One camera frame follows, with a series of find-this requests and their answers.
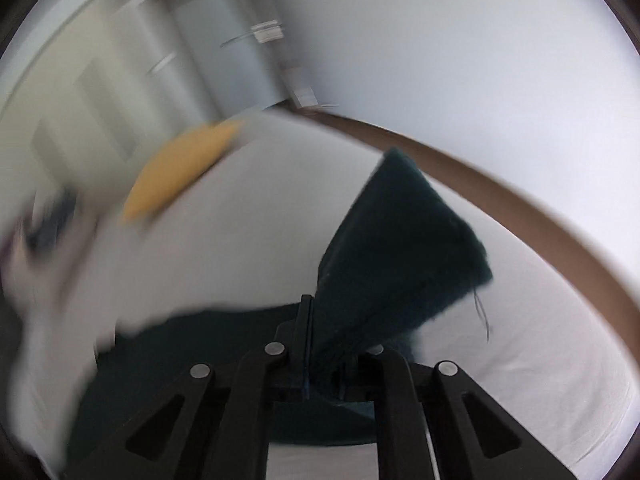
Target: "teal fabric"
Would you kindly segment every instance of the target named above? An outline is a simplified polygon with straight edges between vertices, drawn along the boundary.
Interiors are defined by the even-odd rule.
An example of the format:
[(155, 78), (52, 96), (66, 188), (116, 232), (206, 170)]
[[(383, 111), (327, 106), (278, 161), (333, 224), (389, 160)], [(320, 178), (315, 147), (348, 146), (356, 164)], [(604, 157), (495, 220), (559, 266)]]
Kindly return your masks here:
[(471, 227), (389, 150), (320, 262), (312, 383), (335, 395), (331, 376), (349, 356), (418, 328), (491, 278)]
[[(351, 207), (318, 270), (312, 399), (276, 404), (271, 440), (345, 445), (375, 441), (370, 403), (337, 399), (332, 375), (376, 344), (411, 359), (411, 332), (491, 279), (484, 247), (411, 160), (390, 150)], [(119, 336), (98, 356), (68, 442), (85, 457), (158, 390), (196, 362), (226, 364), (271, 341), (297, 304), (249, 312), (207, 309)]]

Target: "yellow sponge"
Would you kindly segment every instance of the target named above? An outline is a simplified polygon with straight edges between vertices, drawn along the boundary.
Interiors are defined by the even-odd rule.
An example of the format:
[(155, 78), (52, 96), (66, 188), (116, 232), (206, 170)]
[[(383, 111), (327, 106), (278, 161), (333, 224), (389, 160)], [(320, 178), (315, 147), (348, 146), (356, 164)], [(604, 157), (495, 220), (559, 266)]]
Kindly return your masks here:
[(140, 171), (122, 218), (130, 221), (171, 202), (222, 156), (240, 125), (240, 121), (206, 124), (166, 143)]

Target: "bed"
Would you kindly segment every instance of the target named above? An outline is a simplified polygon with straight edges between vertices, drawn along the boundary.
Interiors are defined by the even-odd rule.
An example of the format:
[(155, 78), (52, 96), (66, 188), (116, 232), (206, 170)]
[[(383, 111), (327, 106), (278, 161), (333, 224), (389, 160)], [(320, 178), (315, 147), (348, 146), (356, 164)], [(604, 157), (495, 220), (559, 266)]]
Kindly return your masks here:
[[(380, 152), (286, 112), (252, 112), (229, 153), (156, 218), (100, 222), (63, 304), (32, 308), (9, 394), (10, 427), (63, 467), (95, 351), (205, 306), (251, 309), (313, 293), (319, 260)], [(634, 365), (615, 334), (540, 257), (432, 182), (485, 244), (494, 280), (418, 331), (417, 361), (448, 359), (580, 480), (603, 478), (640, 421)], [(377, 478), (374, 445), (272, 445), (268, 478)]]

